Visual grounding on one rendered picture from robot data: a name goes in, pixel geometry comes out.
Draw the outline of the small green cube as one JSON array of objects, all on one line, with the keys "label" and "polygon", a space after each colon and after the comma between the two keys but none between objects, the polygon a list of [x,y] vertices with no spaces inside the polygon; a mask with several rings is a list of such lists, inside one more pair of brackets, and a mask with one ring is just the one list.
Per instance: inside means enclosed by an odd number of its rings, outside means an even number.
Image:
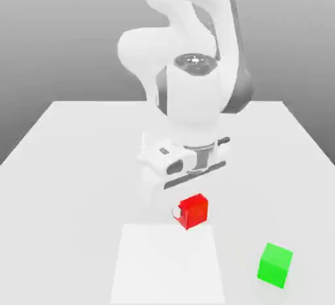
[{"label": "small green cube", "polygon": [[260,258],[257,278],[283,289],[292,256],[292,251],[272,243],[267,243]]}]

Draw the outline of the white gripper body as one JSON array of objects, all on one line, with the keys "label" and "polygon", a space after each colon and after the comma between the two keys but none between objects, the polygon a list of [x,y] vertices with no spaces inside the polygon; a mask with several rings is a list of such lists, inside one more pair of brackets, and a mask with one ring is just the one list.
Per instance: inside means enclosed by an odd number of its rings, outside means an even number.
[{"label": "white gripper body", "polygon": [[222,160],[199,173],[186,173],[168,179],[160,190],[160,198],[186,198],[196,191],[203,178],[209,177],[210,173],[217,172],[225,166],[226,160]]}]

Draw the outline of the small red cube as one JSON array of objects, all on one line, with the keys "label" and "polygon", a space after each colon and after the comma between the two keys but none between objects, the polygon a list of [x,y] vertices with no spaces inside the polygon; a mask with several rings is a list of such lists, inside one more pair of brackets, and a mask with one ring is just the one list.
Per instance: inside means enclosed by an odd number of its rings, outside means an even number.
[{"label": "small red cube", "polygon": [[182,216],[176,219],[186,230],[205,222],[208,216],[208,200],[199,193],[180,201]]}]

